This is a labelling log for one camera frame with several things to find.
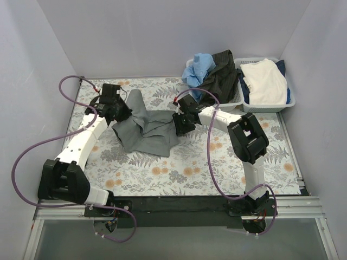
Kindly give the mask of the left white plastic basket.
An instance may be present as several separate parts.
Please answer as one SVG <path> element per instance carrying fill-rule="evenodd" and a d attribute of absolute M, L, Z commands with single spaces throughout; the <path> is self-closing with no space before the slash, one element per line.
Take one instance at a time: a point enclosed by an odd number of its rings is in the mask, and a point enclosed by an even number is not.
<path fill-rule="evenodd" d="M 237 106 L 242 105 L 242 101 L 243 101 L 242 89 L 239 83 L 239 79 L 237 79 L 234 98 L 230 100 L 228 103 L 220 104 L 219 108 L 222 111 L 230 112 L 233 109 L 235 109 Z"/>

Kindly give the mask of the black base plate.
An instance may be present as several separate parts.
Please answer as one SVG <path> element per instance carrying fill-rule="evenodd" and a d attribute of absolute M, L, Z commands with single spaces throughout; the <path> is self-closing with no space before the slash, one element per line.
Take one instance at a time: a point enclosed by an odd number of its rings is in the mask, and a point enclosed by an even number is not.
<path fill-rule="evenodd" d="M 114 197 L 109 206 L 130 211 L 139 228 L 212 227 L 242 228 L 242 217 L 277 214 L 274 199 L 253 207 L 250 200 L 228 200 L 222 196 Z"/>

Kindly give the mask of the dark striped shirt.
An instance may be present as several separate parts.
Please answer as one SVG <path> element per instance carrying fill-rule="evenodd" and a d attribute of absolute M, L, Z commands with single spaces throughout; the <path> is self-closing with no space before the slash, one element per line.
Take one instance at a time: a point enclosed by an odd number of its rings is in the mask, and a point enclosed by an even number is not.
<path fill-rule="evenodd" d="M 237 89 L 239 73 L 236 70 L 233 53 L 230 50 L 213 54 L 215 68 L 208 73 L 203 83 L 198 86 L 212 93 L 220 103 L 231 101 Z"/>

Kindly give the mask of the light blue shirt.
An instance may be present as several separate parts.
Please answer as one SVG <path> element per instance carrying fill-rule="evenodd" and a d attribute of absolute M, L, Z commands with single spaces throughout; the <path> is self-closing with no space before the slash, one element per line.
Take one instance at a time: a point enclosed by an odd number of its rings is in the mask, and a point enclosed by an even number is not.
<path fill-rule="evenodd" d="M 182 81 L 190 89 L 200 86 L 208 74 L 216 67 L 214 59 L 210 54 L 198 53 L 190 61 L 182 74 Z"/>

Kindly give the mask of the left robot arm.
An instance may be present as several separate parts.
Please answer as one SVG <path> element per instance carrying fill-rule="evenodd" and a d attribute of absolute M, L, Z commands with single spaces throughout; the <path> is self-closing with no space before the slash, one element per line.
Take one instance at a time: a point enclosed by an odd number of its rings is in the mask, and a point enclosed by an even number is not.
<path fill-rule="evenodd" d="M 102 85 L 101 94 L 85 110 L 79 127 L 82 132 L 70 139 L 56 159 L 44 163 L 38 187 L 39 199 L 97 205 L 98 212 L 105 217 L 115 212 L 115 203 L 109 199 L 111 192 L 92 186 L 84 170 L 93 147 L 110 123 L 122 122 L 132 115 L 120 91 L 120 85 Z"/>

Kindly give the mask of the grey long sleeve shirt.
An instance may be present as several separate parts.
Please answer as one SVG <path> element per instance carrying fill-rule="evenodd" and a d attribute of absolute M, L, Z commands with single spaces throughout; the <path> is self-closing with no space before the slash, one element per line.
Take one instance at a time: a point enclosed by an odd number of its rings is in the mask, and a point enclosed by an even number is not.
<path fill-rule="evenodd" d="M 116 122 L 112 129 L 125 152 L 148 153 L 169 157 L 170 149 L 178 145 L 172 110 L 147 110 L 140 90 L 130 91 L 126 104 L 132 115 Z"/>

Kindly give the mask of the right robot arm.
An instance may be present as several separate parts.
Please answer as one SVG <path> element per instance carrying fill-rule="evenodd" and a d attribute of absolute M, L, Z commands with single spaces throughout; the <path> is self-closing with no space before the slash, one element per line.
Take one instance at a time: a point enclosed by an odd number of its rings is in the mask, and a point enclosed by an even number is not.
<path fill-rule="evenodd" d="M 195 130 L 196 125 L 209 127 L 207 137 L 209 172 L 218 192 L 230 201 L 229 207 L 237 213 L 260 214 L 269 200 L 264 175 L 264 161 L 269 141 L 255 115 L 231 114 L 220 110 L 218 106 L 200 105 L 190 95 L 181 99 L 175 98 L 173 104 L 181 111 L 173 114 L 177 136 Z M 224 194 L 215 179 L 210 157 L 210 138 L 213 128 L 229 134 L 234 154 L 242 161 L 246 184 L 245 193 L 239 197 Z"/>

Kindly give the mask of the floral table cloth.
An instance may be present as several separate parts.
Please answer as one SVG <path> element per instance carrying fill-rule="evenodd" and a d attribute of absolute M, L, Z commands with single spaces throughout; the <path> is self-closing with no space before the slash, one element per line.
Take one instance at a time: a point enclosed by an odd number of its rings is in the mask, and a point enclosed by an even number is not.
<path fill-rule="evenodd" d="M 275 113 L 256 115 L 269 139 L 265 157 L 265 182 L 280 195 L 300 193 L 297 169 Z M 116 196 L 200 196 L 220 194 L 212 181 L 207 161 L 208 128 L 197 126 L 180 137 L 170 156 L 124 151 L 112 128 L 100 136 L 85 168 L 91 185 Z M 223 193 L 242 194 L 245 176 L 234 154 L 229 135 L 213 130 L 210 138 L 213 173 Z"/>

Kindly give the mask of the aluminium frame rail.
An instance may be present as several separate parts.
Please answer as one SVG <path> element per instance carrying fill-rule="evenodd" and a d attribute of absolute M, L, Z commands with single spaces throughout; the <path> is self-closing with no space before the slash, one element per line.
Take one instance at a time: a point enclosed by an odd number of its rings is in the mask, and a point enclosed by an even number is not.
<path fill-rule="evenodd" d="M 39 208 L 36 210 L 35 219 L 82 219 L 85 207 L 69 206 L 57 208 Z M 317 196 L 278 196 L 277 218 L 302 219 L 325 218 L 319 197 Z"/>

